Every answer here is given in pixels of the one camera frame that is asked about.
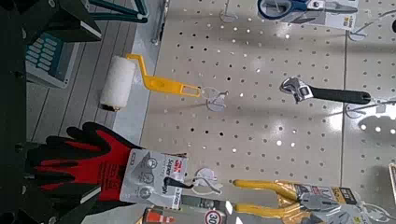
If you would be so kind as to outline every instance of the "white pegboard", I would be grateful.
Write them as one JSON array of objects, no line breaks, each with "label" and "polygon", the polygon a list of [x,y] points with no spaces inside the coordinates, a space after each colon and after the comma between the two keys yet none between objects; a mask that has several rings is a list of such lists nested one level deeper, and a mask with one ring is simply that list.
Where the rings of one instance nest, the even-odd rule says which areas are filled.
[{"label": "white pegboard", "polygon": [[[142,146],[188,152],[190,176],[210,167],[225,184],[246,178],[338,186],[343,116],[330,114],[342,104],[296,105],[279,85],[296,76],[343,89],[345,32],[262,21],[255,0],[232,0],[238,19],[224,23],[224,3],[171,1],[156,74],[229,91],[227,108],[211,112],[204,99],[152,92]],[[221,197],[244,201],[240,194],[233,188]]]},{"label": "white pegboard", "polygon": [[[392,0],[361,1],[357,26],[392,9]],[[396,97],[393,21],[394,15],[385,17],[365,30],[364,40],[347,42],[347,89],[368,91],[383,101]],[[396,159],[396,106],[387,106],[386,113],[376,113],[374,107],[362,111],[366,115],[360,118],[345,117],[343,185],[395,215],[388,166]]]}]

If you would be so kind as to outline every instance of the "yellow handle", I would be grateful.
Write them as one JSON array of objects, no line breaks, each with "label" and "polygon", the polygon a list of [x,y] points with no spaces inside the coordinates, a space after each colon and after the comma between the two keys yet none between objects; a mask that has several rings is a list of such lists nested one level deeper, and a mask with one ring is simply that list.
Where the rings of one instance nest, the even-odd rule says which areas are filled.
[{"label": "yellow handle", "polygon": [[243,189],[271,189],[277,194],[297,202],[297,193],[294,190],[283,186],[282,183],[276,183],[273,181],[236,179],[233,184]]},{"label": "yellow handle", "polygon": [[201,90],[198,87],[177,82],[165,77],[149,76],[142,55],[127,54],[126,58],[135,59],[139,61],[139,67],[140,67],[140,71],[142,72],[143,83],[145,84],[145,87],[147,89],[151,91],[161,91],[161,92],[192,96],[192,97],[201,96]]},{"label": "yellow handle", "polygon": [[290,217],[300,213],[300,205],[298,203],[294,203],[285,208],[268,208],[249,203],[238,203],[235,205],[234,209],[237,213],[247,213],[268,218]]}]

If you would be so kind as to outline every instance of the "paint roller cover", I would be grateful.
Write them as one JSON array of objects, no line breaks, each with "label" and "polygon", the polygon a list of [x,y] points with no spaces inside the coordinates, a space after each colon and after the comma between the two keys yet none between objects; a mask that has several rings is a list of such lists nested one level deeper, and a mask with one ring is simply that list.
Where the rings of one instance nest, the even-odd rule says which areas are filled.
[{"label": "paint roller cover", "polygon": [[133,60],[114,56],[100,98],[101,105],[122,108],[127,105],[132,80],[137,71]]}]

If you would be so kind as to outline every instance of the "cardboard label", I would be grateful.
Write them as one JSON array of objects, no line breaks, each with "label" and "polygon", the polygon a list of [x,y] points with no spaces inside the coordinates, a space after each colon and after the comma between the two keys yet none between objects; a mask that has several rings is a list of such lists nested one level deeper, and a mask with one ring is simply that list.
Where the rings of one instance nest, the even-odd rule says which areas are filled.
[{"label": "cardboard label", "polygon": [[355,196],[351,189],[347,188],[329,188],[312,185],[294,184],[298,197],[303,193],[323,195],[329,199],[343,204],[357,204]]},{"label": "cardboard label", "polygon": [[165,186],[164,179],[184,181],[188,159],[146,149],[131,151],[122,181],[120,200],[178,209],[181,188]]}]

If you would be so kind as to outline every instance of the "scissors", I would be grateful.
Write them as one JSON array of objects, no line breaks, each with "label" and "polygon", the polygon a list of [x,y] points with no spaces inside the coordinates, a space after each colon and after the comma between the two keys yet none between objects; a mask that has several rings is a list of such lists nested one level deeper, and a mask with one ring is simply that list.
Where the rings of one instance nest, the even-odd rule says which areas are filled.
[{"label": "scissors", "polygon": [[344,6],[338,2],[326,0],[259,0],[259,13],[268,20],[279,20],[291,12],[325,11],[337,14],[353,14],[355,7]]}]

